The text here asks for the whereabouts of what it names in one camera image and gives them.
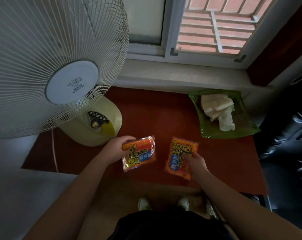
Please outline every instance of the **electric fan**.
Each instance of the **electric fan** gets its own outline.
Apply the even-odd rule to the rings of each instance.
[[[103,95],[129,43],[122,0],[0,0],[0,138],[60,128],[88,146],[117,135]]]

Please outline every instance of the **white sneaker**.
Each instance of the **white sneaker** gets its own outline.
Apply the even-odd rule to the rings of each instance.
[[[141,197],[139,199],[138,207],[139,207],[139,211],[141,211],[141,210],[152,210],[148,199],[145,198],[145,197]]]
[[[185,210],[189,210],[189,201],[186,197],[180,197],[179,201],[177,202],[177,206],[182,207]]]

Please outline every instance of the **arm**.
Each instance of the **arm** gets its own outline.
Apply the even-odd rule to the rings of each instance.
[[[199,154],[184,157],[190,163],[192,177],[240,239],[302,239],[302,230],[213,176]]]
[[[76,239],[106,167],[128,154],[121,147],[133,139],[122,136],[109,141],[23,239]]]

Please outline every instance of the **red brown table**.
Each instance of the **red brown table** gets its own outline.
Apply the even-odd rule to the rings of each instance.
[[[124,173],[120,160],[110,165],[103,177],[198,187],[192,180],[164,171],[171,139],[176,136],[199,142],[198,153],[204,157],[210,172],[233,189],[267,195],[253,137],[201,137],[199,118],[188,95],[111,87],[105,96],[119,108],[123,117],[118,136],[154,135],[157,161]],[[71,174],[79,174],[103,148],[80,145],[59,128],[54,129],[54,144],[59,172]],[[50,131],[39,135],[22,168],[56,171]]]

